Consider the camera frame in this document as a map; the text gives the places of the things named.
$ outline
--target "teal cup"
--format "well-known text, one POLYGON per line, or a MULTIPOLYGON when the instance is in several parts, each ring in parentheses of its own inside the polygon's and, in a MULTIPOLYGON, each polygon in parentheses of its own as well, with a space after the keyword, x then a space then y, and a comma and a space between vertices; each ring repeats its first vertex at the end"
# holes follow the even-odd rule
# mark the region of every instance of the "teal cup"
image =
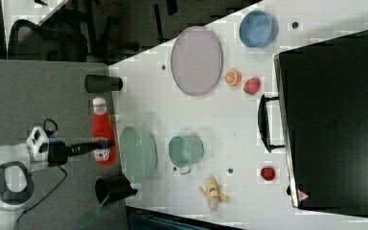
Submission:
POLYGON ((181 174, 190 173, 192 166, 198 163, 203 155, 204 147, 195 135, 175 136, 169 143, 169 157, 180 169, 181 174))

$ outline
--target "pink plate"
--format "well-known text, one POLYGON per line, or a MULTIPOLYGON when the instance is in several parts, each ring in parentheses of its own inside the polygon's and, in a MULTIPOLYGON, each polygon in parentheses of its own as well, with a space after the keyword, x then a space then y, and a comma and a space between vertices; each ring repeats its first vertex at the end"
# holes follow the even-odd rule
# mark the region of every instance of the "pink plate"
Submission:
POLYGON ((186 94, 200 96, 217 84, 222 52, 214 33, 202 27, 183 31, 172 47, 172 77, 186 94))

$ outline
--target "black cup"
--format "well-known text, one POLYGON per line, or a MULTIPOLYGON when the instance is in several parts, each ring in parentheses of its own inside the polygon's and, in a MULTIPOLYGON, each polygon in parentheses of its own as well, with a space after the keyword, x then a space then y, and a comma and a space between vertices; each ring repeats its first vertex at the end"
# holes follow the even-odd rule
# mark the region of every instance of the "black cup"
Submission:
POLYGON ((116 200, 135 196, 137 194, 137 190, 130 187, 129 181, 122 174, 98 179, 95 183, 95 194, 97 195, 97 200, 100 203, 109 195, 109 199, 104 204, 106 205, 116 200))
POLYGON ((124 86, 121 78, 101 75, 87 75, 84 81, 88 93, 119 91, 124 86))

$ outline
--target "red triangle sticker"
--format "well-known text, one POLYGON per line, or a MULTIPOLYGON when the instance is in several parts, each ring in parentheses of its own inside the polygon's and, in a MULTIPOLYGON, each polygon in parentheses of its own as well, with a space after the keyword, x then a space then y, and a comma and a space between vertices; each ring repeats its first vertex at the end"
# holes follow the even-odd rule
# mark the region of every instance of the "red triangle sticker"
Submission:
POLYGON ((298 194, 298 200, 301 201, 304 201, 305 199, 307 199, 309 196, 304 194, 303 192, 297 190, 297 194, 298 194))

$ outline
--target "gray carpet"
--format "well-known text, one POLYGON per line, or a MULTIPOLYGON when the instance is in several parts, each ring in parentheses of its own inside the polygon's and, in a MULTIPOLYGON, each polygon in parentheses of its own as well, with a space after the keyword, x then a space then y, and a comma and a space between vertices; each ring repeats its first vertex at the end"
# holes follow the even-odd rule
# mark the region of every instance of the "gray carpet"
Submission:
MULTIPOLYGON (((90 140, 92 99, 98 94, 86 93, 83 80, 87 74, 107 75, 100 63, 0 61, 0 146, 24 143, 28 130, 42 126, 52 118, 58 124, 57 138, 67 145, 90 140)), ((101 94, 111 102, 110 93, 101 94)), ((112 103, 108 103, 113 112, 112 103)), ((69 159, 63 168, 68 177, 35 209, 24 215, 15 229, 68 230, 79 229, 80 216, 99 203, 95 182, 121 172, 119 163, 101 168, 93 154, 69 159)), ((33 173, 34 194, 30 208, 49 193, 62 179, 57 168, 33 173)), ((86 229, 127 230, 125 202, 114 202, 103 208, 97 222, 86 229)))

